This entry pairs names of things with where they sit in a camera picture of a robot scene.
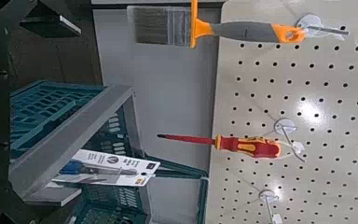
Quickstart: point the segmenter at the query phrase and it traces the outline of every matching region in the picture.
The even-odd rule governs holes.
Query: gray floor
[[[200,17],[220,21],[220,9]],[[150,155],[209,169],[210,148],[157,139],[157,133],[210,136],[218,40],[206,37],[196,49],[134,44],[126,10],[94,10],[103,83],[136,91],[142,144]],[[196,223],[199,181],[153,179],[148,188],[153,221]]]

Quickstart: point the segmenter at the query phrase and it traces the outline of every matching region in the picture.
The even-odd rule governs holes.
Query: display rack
[[[263,189],[280,197],[271,207],[283,223],[358,223],[358,2],[228,1],[222,22],[294,25],[308,13],[351,35],[297,45],[220,39],[213,135],[284,141],[273,124],[289,118],[306,163],[213,150],[207,223],[269,223]]]

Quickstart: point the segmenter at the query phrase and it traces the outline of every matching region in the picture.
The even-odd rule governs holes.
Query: white pegboard
[[[307,162],[213,150],[208,224],[269,223],[262,189],[280,196],[271,206],[283,223],[358,223],[358,1],[229,1],[222,22],[294,24],[308,13],[351,35],[298,45],[220,40],[213,134],[266,135],[289,118]]]

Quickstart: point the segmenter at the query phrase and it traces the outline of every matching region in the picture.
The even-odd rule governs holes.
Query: screwdriver
[[[282,151],[280,143],[263,137],[223,137],[221,134],[218,134],[215,139],[172,134],[158,134],[157,137],[210,145],[218,150],[225,149],[232,152],[239,152],[253,158],[278,158]]]

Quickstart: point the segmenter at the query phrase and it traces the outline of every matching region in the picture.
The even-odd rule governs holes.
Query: teal plastic crate
[[[86,203],[98,204],[105,208],[119,206],[121,208],[143,212],[138,188],[83,185],[82,189]]]
[[[145,223],[146,215],[120,209],[106,209],[87,204],[76,218],[76,224],[139,224]]]
[[[21,156],[97,96],[103,87],[37,81],[11,93],[11,159]],[[121,107],[83,148],[132,157]],[[79,185],[83,202],[77,223],[144,224],[138,188]]]
[[[128,139],[123,107],[119,108],[106,121],[83,148],[119,156],[133,156]]]
[[[17,159],[103,91],[86,86],[36,81],[10,94],[11,159]]]

